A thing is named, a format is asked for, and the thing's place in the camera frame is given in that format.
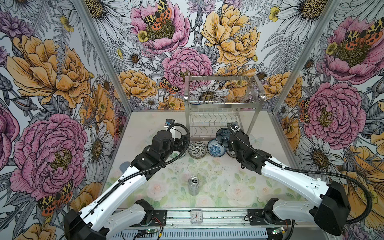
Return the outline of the blue floral bowl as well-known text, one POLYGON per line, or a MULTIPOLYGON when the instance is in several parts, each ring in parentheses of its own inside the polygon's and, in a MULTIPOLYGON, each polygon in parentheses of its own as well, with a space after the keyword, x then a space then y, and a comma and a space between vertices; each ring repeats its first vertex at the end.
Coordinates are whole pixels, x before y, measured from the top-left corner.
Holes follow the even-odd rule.
POLYGON ((213 157, 222 157, 226 153, 226 148, 221 146, 216 139, 212 139, 207 145, 208 153, 213 157))

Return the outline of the dark grey petal bowl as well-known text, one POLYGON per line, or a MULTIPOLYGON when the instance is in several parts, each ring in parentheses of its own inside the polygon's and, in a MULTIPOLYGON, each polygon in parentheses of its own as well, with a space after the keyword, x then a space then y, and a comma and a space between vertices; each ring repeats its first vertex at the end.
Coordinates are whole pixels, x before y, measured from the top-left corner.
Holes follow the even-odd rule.
POLYGON ((224 148, 229 147, 229 138, 231 131, 228 128, 221 128, 216 133, 216 141, 224 148))

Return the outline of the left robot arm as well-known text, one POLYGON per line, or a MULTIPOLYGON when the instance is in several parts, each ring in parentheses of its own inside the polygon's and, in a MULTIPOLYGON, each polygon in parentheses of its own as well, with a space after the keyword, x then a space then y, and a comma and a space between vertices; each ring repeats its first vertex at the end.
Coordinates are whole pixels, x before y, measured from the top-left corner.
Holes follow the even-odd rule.
POLYGON ((80 211, 71 210, 64 217, 67 240, 108 240, 134 225, 148 225, 153 217, 153 207, 145 200, 116 213, 116 209, 157 171, 179 159, 191 141, 188 129, 185 134, 173 136, 169 127, 158 131, 152 143, 135 157, 123 175, 96 200, 80 211))

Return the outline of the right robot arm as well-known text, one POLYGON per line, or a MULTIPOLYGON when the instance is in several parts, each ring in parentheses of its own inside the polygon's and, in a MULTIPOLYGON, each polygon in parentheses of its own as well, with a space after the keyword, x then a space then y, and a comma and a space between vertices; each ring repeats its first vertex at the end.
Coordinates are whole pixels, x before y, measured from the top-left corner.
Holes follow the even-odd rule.
POLYGON ((278 221, 296 220, 315 223, 323 231, 341 236, 351 211, 346 193, 338 182, 329 184, 314 179, 278 161, 269 153, 256 150, 249 137, 237 125, 227 125, 231 135, 230 149, 243 169, 275 180, 295 191, 305 202, 271 198, 262 212, 262 219, 272 225, 278 221))

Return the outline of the steel two-tier dish rack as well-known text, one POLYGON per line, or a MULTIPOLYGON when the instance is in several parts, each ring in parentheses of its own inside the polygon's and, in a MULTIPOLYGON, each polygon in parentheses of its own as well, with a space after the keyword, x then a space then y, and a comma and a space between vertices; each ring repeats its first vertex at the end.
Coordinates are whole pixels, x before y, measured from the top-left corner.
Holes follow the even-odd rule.
POLYGON ((257 76, 187 76, 184 99, 192 139, 208 141, 232 122, 250 135, 266 94, 257 76))

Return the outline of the dark speckled pattern bowl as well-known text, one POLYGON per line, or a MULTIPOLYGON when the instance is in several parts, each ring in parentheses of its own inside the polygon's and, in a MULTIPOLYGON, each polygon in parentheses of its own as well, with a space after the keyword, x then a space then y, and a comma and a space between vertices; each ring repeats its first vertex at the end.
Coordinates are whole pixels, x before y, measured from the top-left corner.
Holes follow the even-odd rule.
POLYGON ((231 157, 231 158, 236 158, 236 154, 234 151, 230 151, 229 149, 226 149, 226 153, 231 157))

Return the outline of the silver drink can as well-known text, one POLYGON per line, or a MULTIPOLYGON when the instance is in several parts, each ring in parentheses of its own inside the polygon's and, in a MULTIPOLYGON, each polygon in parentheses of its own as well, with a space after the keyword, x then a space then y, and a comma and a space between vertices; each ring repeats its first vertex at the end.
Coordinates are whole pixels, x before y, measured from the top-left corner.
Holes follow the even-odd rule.
POLYGON ((199 194, 200 180, 196 176, 191 176, 188 180, 189 193, 191 196, 199 194))

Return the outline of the small white clock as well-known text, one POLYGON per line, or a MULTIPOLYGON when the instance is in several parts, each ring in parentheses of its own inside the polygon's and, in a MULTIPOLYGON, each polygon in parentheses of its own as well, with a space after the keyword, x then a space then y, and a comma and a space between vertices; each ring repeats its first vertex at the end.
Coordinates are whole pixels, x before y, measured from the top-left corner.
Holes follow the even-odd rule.
POLYGON ((202 224, 203 223, 203 210, 202 209, 192 209, 190 211, 191 223, 192 224, 202 224))

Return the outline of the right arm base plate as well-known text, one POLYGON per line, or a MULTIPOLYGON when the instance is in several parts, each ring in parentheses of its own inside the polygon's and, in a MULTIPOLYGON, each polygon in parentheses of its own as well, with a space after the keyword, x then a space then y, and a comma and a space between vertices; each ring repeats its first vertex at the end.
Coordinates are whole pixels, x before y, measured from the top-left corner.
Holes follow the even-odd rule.
POLYGON ((272 211, 265 211, 264 209, 248 209, 245 216, 245 221, 250 222, 251 226, 261 225, 283 225, 288 226, 291 220, 279 219, 272 211))

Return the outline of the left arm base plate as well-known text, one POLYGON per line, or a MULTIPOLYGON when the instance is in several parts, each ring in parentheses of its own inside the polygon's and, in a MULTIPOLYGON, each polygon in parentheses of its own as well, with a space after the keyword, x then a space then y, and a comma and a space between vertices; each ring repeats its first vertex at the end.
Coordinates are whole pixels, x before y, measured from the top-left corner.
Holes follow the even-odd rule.
POLYGON ((132 227, 164 227, 167 222, 167 210, 153 210, 145 214, 144 219, 132 227))

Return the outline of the aluminium front rail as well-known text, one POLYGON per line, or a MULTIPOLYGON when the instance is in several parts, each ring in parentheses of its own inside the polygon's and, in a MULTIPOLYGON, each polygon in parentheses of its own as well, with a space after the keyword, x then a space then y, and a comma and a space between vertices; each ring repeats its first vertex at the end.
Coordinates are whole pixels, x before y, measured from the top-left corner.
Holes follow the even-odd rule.
MULTIPOLYGON (((326 222, 326 220, 315 221, 314 217, 310 214, 310 205, 305 203, 278 201, 276 207, 253 209, 272 211, 279 219, 291 220, 291 222, 296 221, 299 223, 304 222, 316 227, 319 227, 321 223, 326 222)), ((134 224, 140 223, 144 219, 145 214, 153 210, 165 209, 145 208, 135 204, 132 207, 118 213, 108 213, 106 208, 97 208, 93 211, 82 210, 81 217, 86 224, 90 225, 92 230, 100 231, 101 229, 109 229, 109 233, 111 234, 113 231, 117 232, 119 230, 124 230, 132 227, 134 224)), ((167 222, 164 228, 224 228, 251 226, 250 222, 245 221, 248 209, 202 209, 202 224, 191 223, 191 210, 192 209, 188 208, 168 209, 167 222)))

